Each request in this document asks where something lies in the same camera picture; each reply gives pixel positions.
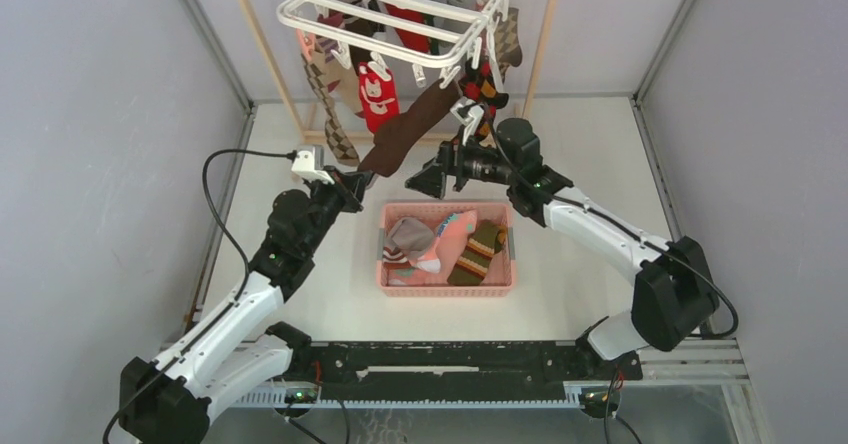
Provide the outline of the brown argyle sock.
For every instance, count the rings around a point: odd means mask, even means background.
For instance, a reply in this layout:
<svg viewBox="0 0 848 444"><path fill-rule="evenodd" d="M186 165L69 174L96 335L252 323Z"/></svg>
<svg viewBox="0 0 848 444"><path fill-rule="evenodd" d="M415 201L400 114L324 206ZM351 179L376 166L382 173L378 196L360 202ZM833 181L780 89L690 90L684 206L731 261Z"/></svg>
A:
<svg viewBox="0 0 848 444"><path fill-rule="evenodd" d="M354 144L341 126L336 114L336 104L331 96L328 86L322 81L324 74L316 66L315 61L310 61L301 55L301 61L309 86L324 111L324 136L325 142L339 164L358 167L360 156Z"/></svg>

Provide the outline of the dark brown sock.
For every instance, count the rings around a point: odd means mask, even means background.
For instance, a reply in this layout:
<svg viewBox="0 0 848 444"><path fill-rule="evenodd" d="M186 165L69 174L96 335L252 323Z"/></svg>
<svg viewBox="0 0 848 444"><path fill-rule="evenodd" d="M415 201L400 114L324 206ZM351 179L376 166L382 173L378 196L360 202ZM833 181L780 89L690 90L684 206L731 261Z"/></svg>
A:
<svg viewBox="0 0 848 444"><path fill-rule="evenodd" d="M374 172L382 177L392 176L414 145L450 112L461 96L457 83L445 88L431 85L407 111L389 118L378 128L373 137L373 147L357 170Z"/></svg>

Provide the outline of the grey ribbed sock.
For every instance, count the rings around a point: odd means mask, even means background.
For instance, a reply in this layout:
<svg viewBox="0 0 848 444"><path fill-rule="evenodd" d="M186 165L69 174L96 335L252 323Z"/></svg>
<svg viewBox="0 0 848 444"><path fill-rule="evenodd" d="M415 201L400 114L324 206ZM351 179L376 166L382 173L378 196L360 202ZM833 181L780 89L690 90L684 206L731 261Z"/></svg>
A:
<svg viewBox="0 0 848 444"><path fill-rule="evenodd" d="M390 270L417 268L435 241L433 230L413 217L400 218L384 235L382 264Z"/></svg>

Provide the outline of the wooden hanger stand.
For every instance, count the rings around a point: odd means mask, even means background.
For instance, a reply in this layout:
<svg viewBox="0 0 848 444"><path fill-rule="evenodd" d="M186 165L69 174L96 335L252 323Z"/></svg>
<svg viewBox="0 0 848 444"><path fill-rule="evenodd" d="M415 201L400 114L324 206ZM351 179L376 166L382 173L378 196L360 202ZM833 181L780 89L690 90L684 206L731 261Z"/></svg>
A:
<svg viewBox="0 0 848 444"><path fill-rule="evenodd" d="M315 100L309 87L295 31L281 24L277 7L286 0L236 0L236 9L226 19L230 29L217 27L242 83L255 102L293 106L297 135L323 143L323 126L309 119L305 103ZM519 42L523 61L506 73L510 95L509 113L523 117L529 113L539 89L545 64L552 63L547 52L557 0L510 0L519 10Z"/></svg>

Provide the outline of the pink patterned sock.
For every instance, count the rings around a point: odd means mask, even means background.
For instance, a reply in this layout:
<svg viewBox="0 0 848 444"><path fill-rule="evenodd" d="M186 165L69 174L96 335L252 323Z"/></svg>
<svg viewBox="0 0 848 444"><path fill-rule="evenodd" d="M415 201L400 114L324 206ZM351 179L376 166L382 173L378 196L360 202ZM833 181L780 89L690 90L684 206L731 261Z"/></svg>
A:
<svg viewBox="0 0 848 444"><path fill-rule="evenodd" d="M446 238L456 235L468 235L478 224L478 212L469 210L448 215L441 223L428 226L435 234L435 241L430 250L422 256L417 268L390 270L383 266L386 272L387 287L426 287L443 286L446 284L446 274L450 269L448 258L444 254Z"/></svg>

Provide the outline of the pink plastic basket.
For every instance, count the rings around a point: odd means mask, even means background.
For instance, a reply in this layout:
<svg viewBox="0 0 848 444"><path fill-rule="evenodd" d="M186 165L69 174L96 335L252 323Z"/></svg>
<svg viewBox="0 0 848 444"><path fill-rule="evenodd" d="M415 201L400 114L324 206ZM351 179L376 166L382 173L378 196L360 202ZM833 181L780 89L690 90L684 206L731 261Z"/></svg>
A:
<svg viewBox="0 0 848 444"><path fill-rule="evenodd" d="M412 273L388 269L382 261L376 265L377 287L390 297L503 297L516 281L515 248L512 230L512 209L501 201L400 201L383 207L378 245L386 243L386 233L399 219L416 218L426 224L439 224L450 214L475 211L483 221L506 227L504 248L495 254L482 283L476 286L455 286L447 282L465 242L451 238L437 246L437 256L443 263L438 273L416 270Z"/></svg>

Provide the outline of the red black argyle sock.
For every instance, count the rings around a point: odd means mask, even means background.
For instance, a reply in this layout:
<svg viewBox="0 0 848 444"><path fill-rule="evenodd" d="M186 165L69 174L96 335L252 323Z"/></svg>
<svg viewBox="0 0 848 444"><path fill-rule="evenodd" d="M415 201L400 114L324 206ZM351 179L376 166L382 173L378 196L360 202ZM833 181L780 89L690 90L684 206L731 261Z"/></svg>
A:
<svg viewBox="0 0 848 444"><path fill-rule="evenodd" d="M459 80L459 88L464 97L479 103L483 107L483 118L475 132L479 138L491 134L491 128L497 111L509 103L509 95L496 89L494 75L488 62L479 63L477 67L468 60L465 63L464 75Z"/></svg>

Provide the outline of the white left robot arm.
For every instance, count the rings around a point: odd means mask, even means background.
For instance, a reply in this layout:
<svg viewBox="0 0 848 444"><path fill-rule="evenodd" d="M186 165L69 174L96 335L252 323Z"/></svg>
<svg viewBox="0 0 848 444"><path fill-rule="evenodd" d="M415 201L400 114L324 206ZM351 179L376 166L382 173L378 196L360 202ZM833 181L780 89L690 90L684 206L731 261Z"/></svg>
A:
<svg viewBox="0 0 848 444"><path fill-rule="evenodd" d="M267 231L244 278L176 343L154 359L131 360L120 375L120 409L111 420L142 443L199 443L215 420L260 383L290 381L311 371L305 335L275 324L245 350L238 347L281 309L314 269L314 254L337 217L362 210L370 171L307 182L274 200Z"/></svg>

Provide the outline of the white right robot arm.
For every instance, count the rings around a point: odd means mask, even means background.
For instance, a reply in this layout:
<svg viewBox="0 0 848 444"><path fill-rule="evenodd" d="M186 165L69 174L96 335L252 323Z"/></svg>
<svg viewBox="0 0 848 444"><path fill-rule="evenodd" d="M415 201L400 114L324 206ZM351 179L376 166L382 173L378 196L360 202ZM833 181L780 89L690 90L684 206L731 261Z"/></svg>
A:
<svg viewBox="0 0 848 444"><path fill-rule="evenodd" d="M486 147L458 134L443 142L405 185L441 199L448 178L454 178L456 190L469 180L502 184L521 216L598 253L629 280L630 308L601 319L578 339L584 376L605 379L619 357L645 347L669 352L719 309L721 294L698 242L688 236L667 241L597 205L545 164L529 121L506 119L493 139L493 146Z"/></svg>

